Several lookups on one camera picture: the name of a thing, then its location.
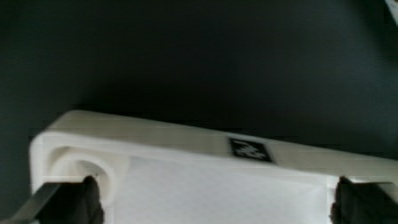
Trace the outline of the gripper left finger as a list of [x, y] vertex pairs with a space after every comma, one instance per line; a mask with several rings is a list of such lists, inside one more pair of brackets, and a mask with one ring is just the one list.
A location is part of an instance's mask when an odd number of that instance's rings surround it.
[[80, 182], [46, 182], [7, 224], [105, 224], [94, 177], [87, 176]]

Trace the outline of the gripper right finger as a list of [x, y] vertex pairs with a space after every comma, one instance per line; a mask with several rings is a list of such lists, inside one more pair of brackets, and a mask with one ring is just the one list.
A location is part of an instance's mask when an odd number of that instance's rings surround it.
[[330, 206], [332, 224], [398, 224], [398, 185], [339, 177]]

